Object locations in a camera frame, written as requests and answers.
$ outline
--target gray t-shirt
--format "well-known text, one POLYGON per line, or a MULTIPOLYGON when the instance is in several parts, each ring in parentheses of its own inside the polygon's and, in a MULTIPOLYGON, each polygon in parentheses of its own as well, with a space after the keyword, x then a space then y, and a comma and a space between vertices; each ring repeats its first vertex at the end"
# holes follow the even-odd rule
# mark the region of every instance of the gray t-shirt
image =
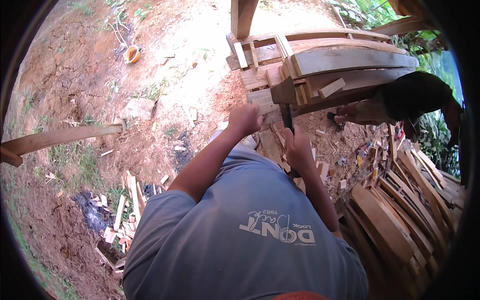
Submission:
POLYGON ((269 299, 308 290, 365 299, 355 251, 262 156, 232 151, 199 204, 150 197, 127 255, 128 299, 269 299))

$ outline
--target wooden post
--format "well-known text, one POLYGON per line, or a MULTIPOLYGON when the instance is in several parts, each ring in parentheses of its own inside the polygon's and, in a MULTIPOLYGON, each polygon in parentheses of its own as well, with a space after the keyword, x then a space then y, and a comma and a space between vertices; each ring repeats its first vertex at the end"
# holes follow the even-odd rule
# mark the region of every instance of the wooden post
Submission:
POLYGON ((257 4, 258 0, 232 0, 231 29, 236 38, 250 35, 250 27, 257 4))

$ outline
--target rock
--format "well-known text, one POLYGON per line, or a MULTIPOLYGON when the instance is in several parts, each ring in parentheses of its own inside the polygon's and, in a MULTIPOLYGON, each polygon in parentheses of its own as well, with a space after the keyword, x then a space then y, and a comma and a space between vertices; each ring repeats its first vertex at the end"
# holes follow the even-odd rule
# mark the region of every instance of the rock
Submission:
POLYGON ((133 116, 142 120, 150 120, 154 105, 155 103, 152 100, 146 98, 132 98, 127 106, 120 111, 120 116, 122 118, 133 116))

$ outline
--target flip-flop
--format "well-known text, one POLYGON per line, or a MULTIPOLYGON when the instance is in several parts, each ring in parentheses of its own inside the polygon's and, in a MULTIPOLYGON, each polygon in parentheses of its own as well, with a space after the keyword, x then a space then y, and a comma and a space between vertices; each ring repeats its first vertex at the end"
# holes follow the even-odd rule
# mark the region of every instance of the flip-flop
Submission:
POLYGON ((343 131, 343 129, 345 128, 345 123, 342 123, 342 124, 337 124, 337 122, 335 122, 335 116, 338 116, 337 114, 334 114, 333 112, 327 112, 327 119, 329 119, 330 121, 333 122, 333 124, 335 124, 341 131, 343 131))
POLYGON ((241 143, 244 144, 245 146, 249 147, 250 149, 255 150, 258 147, 258 144, 260 143, 260 137, 258 136, 258 133, 255 132, 253 134, 250 134, 250 135, 246 136, 241 141, 241 143), (255 139, 252 137, 252 135, 254 135, 257 138, 257 141, 255 141, 255 139))

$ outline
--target hammer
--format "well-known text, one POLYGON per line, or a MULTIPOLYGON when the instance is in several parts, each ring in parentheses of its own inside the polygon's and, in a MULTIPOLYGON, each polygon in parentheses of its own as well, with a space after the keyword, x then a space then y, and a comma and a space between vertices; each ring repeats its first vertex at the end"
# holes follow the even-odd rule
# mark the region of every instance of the hammer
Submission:
MULTIPOLYGON (((276 86, 270 88, 270 93, 272 94, 272 102, 280 106, 280 112, 282 113, 283 126, 285 128, 290 128, 293 134, 295 131, 293 129, 292 113, 290 111, 290 104, 295 104, 295 85, 293 84, 292 77, 289 76, 287 79, 277 84, 276 86)), ((292 178, 299 178, 300 174, 295 170, 291 169, 290 176, 292 178)))

